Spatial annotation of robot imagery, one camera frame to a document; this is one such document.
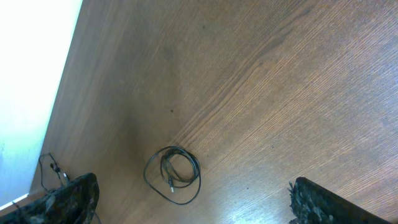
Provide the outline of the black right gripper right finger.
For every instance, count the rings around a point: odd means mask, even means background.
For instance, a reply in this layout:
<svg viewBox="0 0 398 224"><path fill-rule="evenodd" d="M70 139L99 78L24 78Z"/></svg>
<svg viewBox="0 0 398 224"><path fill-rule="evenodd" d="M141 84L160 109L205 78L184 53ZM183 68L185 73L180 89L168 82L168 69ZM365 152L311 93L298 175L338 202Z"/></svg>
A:
<svg viewBox="0 0 398 224"><path fill-rule="evenodd" d="M289 184L290 224L390 224L305 177Z"/></svg>

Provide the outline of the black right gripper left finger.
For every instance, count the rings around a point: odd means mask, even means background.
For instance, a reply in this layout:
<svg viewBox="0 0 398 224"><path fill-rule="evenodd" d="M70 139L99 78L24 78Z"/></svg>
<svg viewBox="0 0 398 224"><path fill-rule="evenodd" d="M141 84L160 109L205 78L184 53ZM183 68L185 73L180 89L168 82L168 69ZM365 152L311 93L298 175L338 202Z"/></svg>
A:
<svg viewBox="0 0 398 224"><path fill-rule="evenodd" d="M1 217L1 223L91 223L100 190L96 175L87 173L42 198L17 207Z"/></svg>

